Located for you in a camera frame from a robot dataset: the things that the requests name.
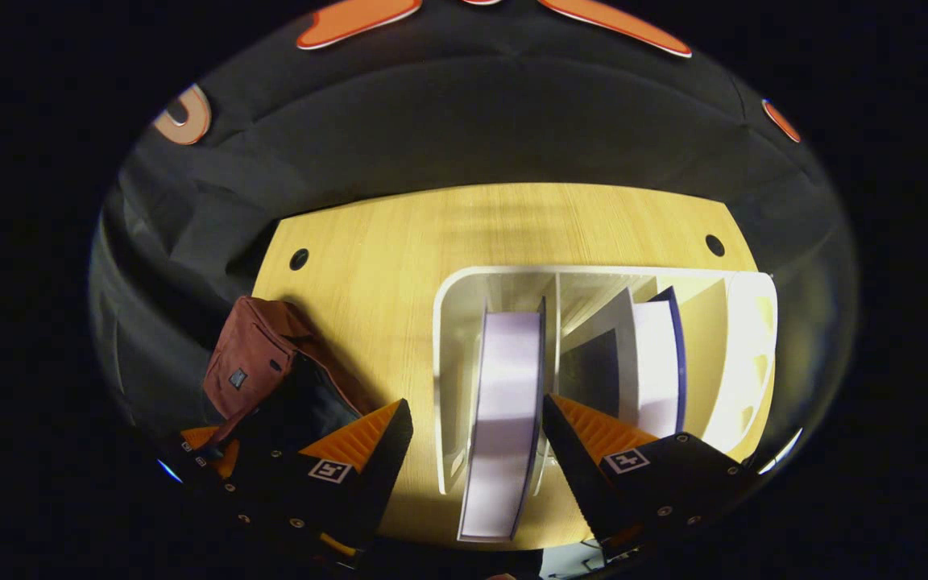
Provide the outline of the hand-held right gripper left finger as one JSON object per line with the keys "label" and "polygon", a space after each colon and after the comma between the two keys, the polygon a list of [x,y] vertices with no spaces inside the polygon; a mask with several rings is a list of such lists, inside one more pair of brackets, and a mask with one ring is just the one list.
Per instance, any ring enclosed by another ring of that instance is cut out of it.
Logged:
{"label": "hand-held right gripper left finger", "polygon": [[397,400],[308,445],[276,427],[243,423],[231,478],[197,470],[183,482],[255,542],[299,558],[361,558],[371,547],[413,435]]}

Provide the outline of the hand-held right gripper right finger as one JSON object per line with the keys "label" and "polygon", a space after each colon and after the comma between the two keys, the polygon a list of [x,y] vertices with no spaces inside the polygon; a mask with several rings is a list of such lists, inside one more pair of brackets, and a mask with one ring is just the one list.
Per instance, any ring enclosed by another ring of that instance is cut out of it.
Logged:
{"label": "hand-held right gripper right finger", "polygon": [[746,500],[759,475],[692,433],[655,437],[557,394],[542,426],[607,561],[692,535]]}

